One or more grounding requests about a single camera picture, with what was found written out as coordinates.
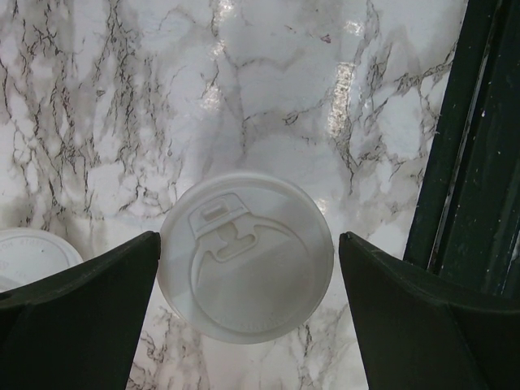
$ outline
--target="marble surface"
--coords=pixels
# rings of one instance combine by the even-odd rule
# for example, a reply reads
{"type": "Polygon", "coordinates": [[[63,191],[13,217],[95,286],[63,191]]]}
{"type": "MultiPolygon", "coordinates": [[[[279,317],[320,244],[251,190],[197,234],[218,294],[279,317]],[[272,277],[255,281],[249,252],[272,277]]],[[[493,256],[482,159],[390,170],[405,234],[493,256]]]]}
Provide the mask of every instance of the marble surface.
{"type": "MultiPolygon", "coordinates": [[[[92,258],[250,168],[401,256],[464,0],[2,0],[0,228],[92,258]]],[[[269,343],[223,344],[151,298],[128,389],[367,388],[339,264],[269,343]]]]}

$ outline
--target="circular lid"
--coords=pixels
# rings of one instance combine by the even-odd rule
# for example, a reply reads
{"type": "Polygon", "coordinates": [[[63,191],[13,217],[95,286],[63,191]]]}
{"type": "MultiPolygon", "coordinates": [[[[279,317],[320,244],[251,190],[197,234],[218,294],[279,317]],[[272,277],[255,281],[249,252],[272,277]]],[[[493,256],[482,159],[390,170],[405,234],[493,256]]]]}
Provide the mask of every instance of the circular lid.
{"type": "Polygon", "coordinates": [[[334,249],[298,187],[252,172],[202,182],[162,228],[158,282],[178,315],[217,340],[252,344],[301,325],[323,299],[334,249]]]}
{"type": "Polygon", "coordinates": [[[44,279],[83,262],[63,238],[42,230],[0,231],[0,292],[44,279]]]}

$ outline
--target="white plastic lid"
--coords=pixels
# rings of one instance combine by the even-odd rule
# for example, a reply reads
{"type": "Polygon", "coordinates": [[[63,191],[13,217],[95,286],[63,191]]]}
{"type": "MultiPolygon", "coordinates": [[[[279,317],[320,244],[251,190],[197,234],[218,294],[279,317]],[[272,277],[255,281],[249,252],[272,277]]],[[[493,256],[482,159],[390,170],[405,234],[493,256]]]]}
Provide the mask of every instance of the white plastic lid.
{"type": "Polygon", "coordinates": [[[44,279],[83,262],[63,238],[29,228],[0,231],[0,292],[44,279]]]}
{"type": "Polygon", "coordinates": [[[297,186],[235,172],[197,184],[162,228],[158,282],[171,308],[221,341],[275,339],[314,312],[332,276],[324,217],[297,186]]]}

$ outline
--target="plastic cup lid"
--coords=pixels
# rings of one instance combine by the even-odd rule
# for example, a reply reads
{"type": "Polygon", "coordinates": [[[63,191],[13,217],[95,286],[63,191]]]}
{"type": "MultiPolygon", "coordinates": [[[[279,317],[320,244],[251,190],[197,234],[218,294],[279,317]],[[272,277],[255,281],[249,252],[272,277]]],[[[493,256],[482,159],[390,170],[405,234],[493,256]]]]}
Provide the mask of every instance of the plastic cup lid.
{"type": "Polygon", "coordinates": [[[275,339],[314,312],[332,276],[331,233],[294,184],[235,172],[195,185],[162,228],[158,282],[171,308],[221,341],[275,339]]]}
{"type": "Polygon", "coordinates": [[[44,279],[83,262],[63,238],[29,228],[0,231],[0,292],[44,279]]]}

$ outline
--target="white marble countertop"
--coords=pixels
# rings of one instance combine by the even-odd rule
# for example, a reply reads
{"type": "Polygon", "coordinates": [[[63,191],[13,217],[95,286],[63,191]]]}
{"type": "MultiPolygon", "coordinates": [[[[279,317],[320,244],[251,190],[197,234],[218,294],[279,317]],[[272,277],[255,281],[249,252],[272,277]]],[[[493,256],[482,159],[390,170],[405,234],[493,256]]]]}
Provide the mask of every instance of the white marble countertop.
{"type": "MultiPolygon", "coordinates": [[[[0,228],[84,258],[158,231],[176,199],[251,168],[299,184],[335,242],[401,256],[464,0],[4,0],[0,228]]],[[[265,344],[223,344],[156,288],[128,389],[361,389],[340,267],[265,344]]]]}

